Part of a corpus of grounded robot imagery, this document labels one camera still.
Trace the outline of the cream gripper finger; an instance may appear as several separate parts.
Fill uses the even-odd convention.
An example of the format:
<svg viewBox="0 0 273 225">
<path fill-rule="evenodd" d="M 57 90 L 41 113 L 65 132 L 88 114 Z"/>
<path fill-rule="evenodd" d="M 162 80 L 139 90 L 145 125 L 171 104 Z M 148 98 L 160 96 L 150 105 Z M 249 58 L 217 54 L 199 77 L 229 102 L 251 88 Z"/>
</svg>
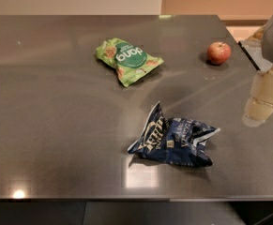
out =
<svg viewBox="0 0 273 225">
<path fill-rule="evenodd" d="M 248 127 L 259 127 L 272 113 L 273 68 L 268 71 L 258 71 L 255 75 L 242 121 Z"/>
</svg>

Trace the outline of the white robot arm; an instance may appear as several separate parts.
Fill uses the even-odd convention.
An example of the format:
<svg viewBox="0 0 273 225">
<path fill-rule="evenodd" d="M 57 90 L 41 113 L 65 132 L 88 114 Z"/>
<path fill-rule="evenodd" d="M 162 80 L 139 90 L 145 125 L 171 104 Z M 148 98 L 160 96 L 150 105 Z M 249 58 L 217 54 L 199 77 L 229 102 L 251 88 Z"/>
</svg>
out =
<svg viewBox="0 0 273 225">
<path fill-rule="evenodd" d="M 242 117 L 248 127 L 258 127 L 273 113 L 273 15 L 263 28 L 262 57 L 271 63 L 267 70 L 258 70 L 251 86 Z"/>
</svg>

